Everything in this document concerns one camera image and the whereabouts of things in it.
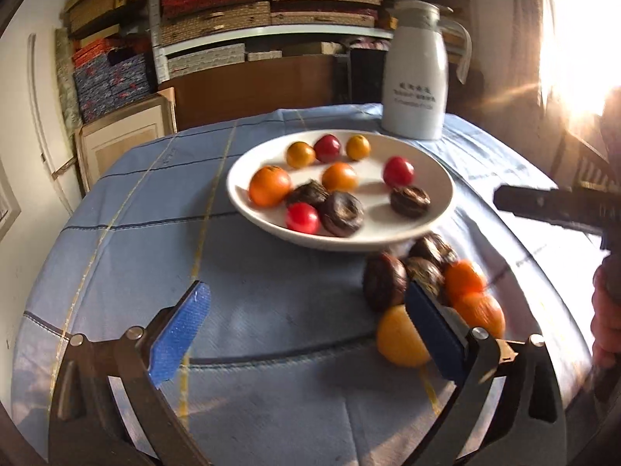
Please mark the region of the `person's hand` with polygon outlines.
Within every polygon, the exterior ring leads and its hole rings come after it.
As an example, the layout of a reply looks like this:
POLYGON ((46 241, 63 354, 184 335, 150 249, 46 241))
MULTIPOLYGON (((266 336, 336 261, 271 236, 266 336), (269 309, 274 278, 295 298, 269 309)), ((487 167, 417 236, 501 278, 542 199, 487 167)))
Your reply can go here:
POLYGON ((617 365, 620 353, 620 305, 612 301, 606 290, 604 264, 596 270, 593 284, 595 314, 590 323, 594 336, 593 359, 598 366, 611 369, 617 365))

